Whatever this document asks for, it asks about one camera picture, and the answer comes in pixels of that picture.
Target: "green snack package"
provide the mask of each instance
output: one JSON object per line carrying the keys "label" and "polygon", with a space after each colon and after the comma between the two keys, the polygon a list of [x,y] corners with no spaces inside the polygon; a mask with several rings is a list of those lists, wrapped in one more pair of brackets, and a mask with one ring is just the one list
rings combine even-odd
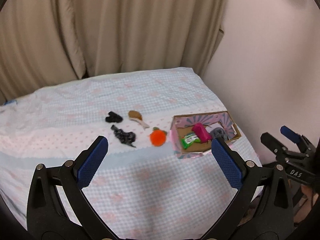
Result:
{"label": "green snack package", "polygon": [[181,144],[184,149],[187,149],[192,145],[194,142],[200,143],[200,139],[194,132],[188,133],[184,137],[181,138]]}

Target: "bed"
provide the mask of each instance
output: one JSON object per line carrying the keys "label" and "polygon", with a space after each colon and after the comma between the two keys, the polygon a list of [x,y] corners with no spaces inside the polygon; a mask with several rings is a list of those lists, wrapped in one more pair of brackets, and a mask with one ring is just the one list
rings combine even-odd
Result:
{"label": "bed", "polygon": [[[139,111],[151,128],[130,121],[129,110]],[[121,238],[197,239],[236,190],[211,154],[177,157],[169,137],[153,147],[148,135],[153,126],[169,131],[174,115],[223,110],[219,98],[189,68],[103,75],[39,89],[0,107],[0,194],[26,227],[36,165],[60,166],[103,135],[108,154],[83,192],[108,226]],[[124,118],[117,127],[137,134],[136,148],[115,138],[104,121],[109,111]],[[231,149],[261,166],[239,130],[242,136]],[[70,219],[78,223],[62,188],[58,190]]]}

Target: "gray plush toy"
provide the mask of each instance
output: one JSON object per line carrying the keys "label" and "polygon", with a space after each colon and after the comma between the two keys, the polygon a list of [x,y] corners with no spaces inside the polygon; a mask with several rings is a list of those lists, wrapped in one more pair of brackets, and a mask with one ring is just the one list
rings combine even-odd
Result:
{"label": "gray plush toy", "polygon": [[224,141],[228,141],[227,132],[224,129],[220,128],[220,127],[217,127],[215,129],[213,129],[210,132],[210,135],[212,136],[212,138],[221,137]]}

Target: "cardboard box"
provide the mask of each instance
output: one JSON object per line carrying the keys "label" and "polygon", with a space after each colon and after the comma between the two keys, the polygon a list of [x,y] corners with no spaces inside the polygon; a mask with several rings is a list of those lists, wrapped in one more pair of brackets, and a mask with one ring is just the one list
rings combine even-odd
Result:
{"label": "cardboard box", "polygon": [[228,138],[231,138],[226,141],[227,144],[241,137],[238,127],[228,111],[175,115],[172,120],[170,135],[176,155],[199,155],[211,149],[211,141],[209,143],[193,143],[187,149],[184,149],[181,145],[181,138],[190,133],[192,127],[198,122],[204,126],[219,122],[227,132]]}

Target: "orange plush ball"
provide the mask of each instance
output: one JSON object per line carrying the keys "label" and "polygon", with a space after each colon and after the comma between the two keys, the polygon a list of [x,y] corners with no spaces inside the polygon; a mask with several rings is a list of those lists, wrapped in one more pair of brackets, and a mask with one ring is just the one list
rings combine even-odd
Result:
{"label": "orange plush ball", "polygon": [[150,134],[150,141],[153,146],[161,146],[165,143],[167,139],[167,133],[165,131],[154,128],[154,131]]}

